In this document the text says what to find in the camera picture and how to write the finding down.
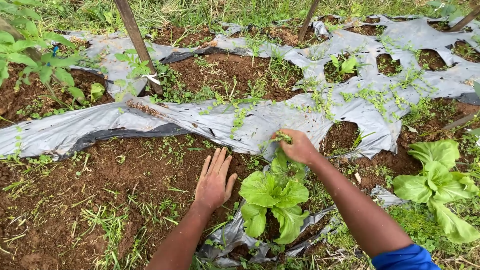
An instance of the right hand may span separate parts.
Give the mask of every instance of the right hand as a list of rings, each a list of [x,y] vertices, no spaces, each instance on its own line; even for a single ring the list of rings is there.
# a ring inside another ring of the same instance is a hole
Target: right hand
[[[292,160],[309,166],[315,159],[321,156],[307,135],[302,131],[293,129],[280,129],[280,131],[292,138],[292,144],[280,141],[283,151]],[[275,137],[276,133],[273,133],[272,139],[275,139]]]

